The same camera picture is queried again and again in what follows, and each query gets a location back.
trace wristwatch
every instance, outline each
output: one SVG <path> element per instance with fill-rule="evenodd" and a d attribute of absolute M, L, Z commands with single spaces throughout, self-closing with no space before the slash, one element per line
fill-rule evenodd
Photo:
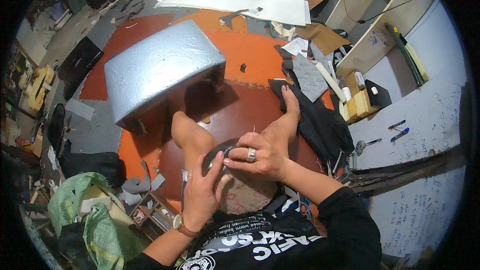
<path fill-rule="evenodd" d="M 185 227 L 182 214 L 177 214 L 177 216 L 173 218 L 173 228 L 190 238 L 195 238 L 200 233 L 199 231 L 191 231 Z"/>

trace watch face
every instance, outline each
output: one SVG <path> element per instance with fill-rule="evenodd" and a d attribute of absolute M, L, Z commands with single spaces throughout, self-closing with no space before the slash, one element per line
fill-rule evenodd
<path fill-rule="evenodd" d="M 178 230 L 181 224 L 182 224 L 182 214 L 177 214 L 177 216 L 173 218 L 173 228 Z"/>

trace white roll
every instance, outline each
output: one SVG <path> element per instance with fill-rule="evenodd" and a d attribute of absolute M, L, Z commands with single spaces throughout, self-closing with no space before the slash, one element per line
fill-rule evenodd
<path fill-rule="evenodd" d="M 350 99 L 352 99 L 352 93 L 350 92 L 349 87 L 342 88 L 342 93 L 345 95 L 346 101 L 349 101 Z"/>

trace silver ring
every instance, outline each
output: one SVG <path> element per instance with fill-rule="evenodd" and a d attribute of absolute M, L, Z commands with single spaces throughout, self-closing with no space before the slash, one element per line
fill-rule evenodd
<path fill-rule="evenodd" d="M 248 147 L 248 156 L 247 156 L 247 162 L 253 162 L 255 161 L 255 154 L 257 153 L 256 149 Z"/>

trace brown leather watch strap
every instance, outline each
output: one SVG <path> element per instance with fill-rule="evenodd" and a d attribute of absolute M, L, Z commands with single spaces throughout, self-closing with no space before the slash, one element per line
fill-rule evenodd
<path fill-rule="evenodd" d="M 199 232 L 191 231 L 183 225 L 180 226 L 178 231 L 181 232 L 182 234 L 184 234 L 185 236 L 190 237 L 190 238 L 195 238 L 199 234 Z"/>

